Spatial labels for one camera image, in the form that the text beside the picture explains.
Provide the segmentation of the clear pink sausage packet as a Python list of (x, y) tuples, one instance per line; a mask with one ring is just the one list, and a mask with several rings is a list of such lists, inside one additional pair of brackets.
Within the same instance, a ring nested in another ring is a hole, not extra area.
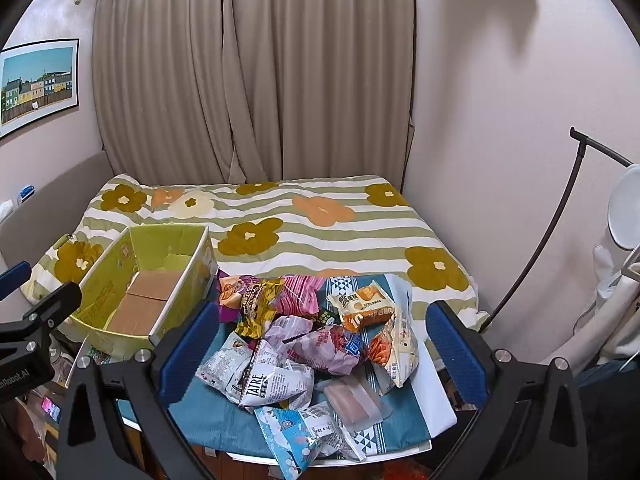
[(350, 375), (319, 382), (317, 389), (349, 432), (357, 432), (380, 424), (393, 413), (390, 404), (372, 390), (369, 383)]

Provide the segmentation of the purple potato chips bag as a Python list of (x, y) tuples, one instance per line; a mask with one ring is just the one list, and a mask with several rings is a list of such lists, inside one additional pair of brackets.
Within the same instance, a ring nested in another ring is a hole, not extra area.
[(218, 311), (221, 323), (236, 322), (241, 312), (243, 295), (258, 279), (250, 275), (228, 275), (220, 272), (218, 275)]

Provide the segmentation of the white black snack bag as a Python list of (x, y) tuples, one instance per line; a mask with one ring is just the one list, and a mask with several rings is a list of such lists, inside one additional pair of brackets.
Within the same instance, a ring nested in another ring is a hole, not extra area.
[(243, 382), (239, 406), (254, 408), (278, 404), (286, 410), (308, 408), (314, 394), (314, 370), (282, 358), (262, 340), (254, 351)]

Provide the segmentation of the gold pillow snack bag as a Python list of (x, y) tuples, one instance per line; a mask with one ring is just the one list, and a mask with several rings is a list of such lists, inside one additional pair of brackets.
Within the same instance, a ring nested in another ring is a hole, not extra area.
[(260, 278), (246, 286), (235, 333), (244, 338), (262, 338), (278, 314), (274, 302), (282, 292), (283, 284), (283, 278)]

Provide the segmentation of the orange white snack bag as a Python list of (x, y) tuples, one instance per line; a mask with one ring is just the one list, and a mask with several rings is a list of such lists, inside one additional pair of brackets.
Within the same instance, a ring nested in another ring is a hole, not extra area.
[(376, 281), (349, 294), (330, 295), (326, 300), (337, 310), (346, 330), (353, 333), (387, 322), (396, 310), (393, 299)]

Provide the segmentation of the mauve crinkled snack bag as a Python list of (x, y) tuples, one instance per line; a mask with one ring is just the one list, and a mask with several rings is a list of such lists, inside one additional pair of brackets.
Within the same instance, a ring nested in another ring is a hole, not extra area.
[(286, 356), (314, 370), (346, 376), (367, 359), (368, 349), (358, 334), (331, 325), (292, 340)]

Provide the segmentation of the white pink snack bag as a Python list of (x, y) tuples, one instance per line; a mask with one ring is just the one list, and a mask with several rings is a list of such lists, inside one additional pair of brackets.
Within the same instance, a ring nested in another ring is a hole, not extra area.
[(296, 315), (281, 315), (269, 326), (262, 335), (262, 340), (270, 344), (280, 360), (288, 359), (288, 352), (293, 347), (293, 341), (311, 332), (314, 321)]

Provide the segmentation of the small dark green packet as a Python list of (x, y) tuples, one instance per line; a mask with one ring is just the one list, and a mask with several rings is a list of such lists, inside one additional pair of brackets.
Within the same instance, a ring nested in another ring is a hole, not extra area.
[(319, 309), (316, 320), (314, 321), (314, 325), (318, 328), (326, 326), (340, 326), (341, 324), (340, 315), (337, 312), (326, 308)]

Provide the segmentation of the pink striped snack bag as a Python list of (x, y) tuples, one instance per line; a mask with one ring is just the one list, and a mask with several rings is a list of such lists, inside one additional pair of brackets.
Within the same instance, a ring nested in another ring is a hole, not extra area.
[(320, 310), (318, 292), (324, 278), (315, 275), (287, 275), (280, 278), (277, 295), (270, 301), (271, 307), (283, 315), (314, 318)]

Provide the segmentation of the white grey snack bag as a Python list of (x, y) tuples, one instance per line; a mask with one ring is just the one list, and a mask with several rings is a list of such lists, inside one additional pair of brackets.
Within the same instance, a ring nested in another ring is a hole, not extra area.
[(233, 404), (239, 404), (242, 396), (242, 379), (253, 350), (237, 333), (232, 332), (221, 346), (195, 372), (206, 386), (222, 393)]

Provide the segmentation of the grey bed headboard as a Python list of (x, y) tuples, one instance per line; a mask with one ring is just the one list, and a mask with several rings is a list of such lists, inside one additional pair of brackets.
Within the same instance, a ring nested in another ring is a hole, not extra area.
[(61, 238), (72, 234), (89, 203), (114, 177), (104, 151), (64, 172), (1, 222), (1, 255), (7, 266), (34, 266)]

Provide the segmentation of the green cardboard box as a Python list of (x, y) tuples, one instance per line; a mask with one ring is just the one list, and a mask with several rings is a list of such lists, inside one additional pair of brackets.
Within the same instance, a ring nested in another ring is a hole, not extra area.
[(115, 359), (157, 346), (206, 297), (217, 274), (205, 224), (130, 226), (80, 282), (80, 307), (61, 325)]

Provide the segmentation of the white round lamp head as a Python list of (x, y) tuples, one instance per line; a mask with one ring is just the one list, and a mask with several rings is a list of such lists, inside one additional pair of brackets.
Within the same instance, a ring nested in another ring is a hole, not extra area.
[(608, 229), (615, 244), (630, 252), (639, 245), (640, 169), (627, 168), (608, 201)]

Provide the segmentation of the floral striped bed quilt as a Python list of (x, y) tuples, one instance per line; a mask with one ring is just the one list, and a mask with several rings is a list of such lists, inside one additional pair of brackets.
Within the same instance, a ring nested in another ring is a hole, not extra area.
[(445, 300), (477, 328), (477, 287), (408, 200), (378, 176), (203, 185), (144, 185), (118, 174), (80, 202), (76, 228), (41, 249), (21, 291), (36, 302), (64, 278), (79, 282), (132, 226), (206, 226), (227, 274), (393, 273), (412, 286), (412, 317)]

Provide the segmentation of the black floor lamp stand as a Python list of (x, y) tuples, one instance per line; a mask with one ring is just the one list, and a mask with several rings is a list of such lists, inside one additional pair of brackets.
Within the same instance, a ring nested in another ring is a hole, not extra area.
[(614, 160), (614, 162), (617, 162), (618, 164), (620, 164), (620, 166), (623, 166), (626, 169), (628, 169), (634, 164), (634, 162), (632, 162), (630, 159), (628, 159), (624, 155), (620, 154), (618, 151), (615, 151), (609, 146), (597, 141), (596, 139), (593, 139), (591, 136), (588, 136), (588, 134), (585, 134), (577, 130), (575, 127), (570, 127), (570, 138), (577, 142), (577, 151), (576, 151), (576, 156), (573, 162), (572, 169), (570, 170), (570, 175), (568, 176), (568, 179), (567, 179), (564, 191), (561, 195), (560, 201), (558, 203), (558, 206), (556, 206), (555, 211), (552, 214), (552, 217), (547, 226), (547, 229), (544, 230), (544, 234), (542, 234), (542, 237), (539, 243), (537, 244), (533, 252), (533, 255), (531, 255), (528, 261), (526, 262), (524, 269), (521, 270), (520, 274), (518, 274), (518, 278), (514, 281), (512, 286), (509, 288), (509, 290), (500, 300), (500, 302), (498, 303), (498, 306), (495, 307), (494, 310), (492, 310), (491, 314), (488, 316), (488, 318), (486, 318), (486, 320), (480, 326), (481, 334), (484, 334), (486, 330), (488, 330), (488, 327), (490, 326), (490, 324), (495, 321), (496, 317), (501, 313), (503, 308), (509, 303), (509, 301), (515, 295), (515, 293), (520, 289), (520, 287), (528, 277), (528, 274), (530, 273), (530, 271), (533, 270), (533, 267), (537, 263), (542, 252), (544, 251), (544, 248), (546, 248), (546, 246), (548, 245), (549, 240), (552, 237), (552, 234), (554, 233), (556, 227), (560, 222), (560, 219), (562, 218), (562, 214), (568, 204), (568, 201), (570, 200), (570, 196), (572, 195), (572, 192), (574, 190), (574, 186), (577, 182), (579, 171), (580, 171), (580, 168), (582, 168), (582, 162), (586, 157), (587, 151), (590, 148), (592, 148), (593, 150), (608, 157), (609, 159)]

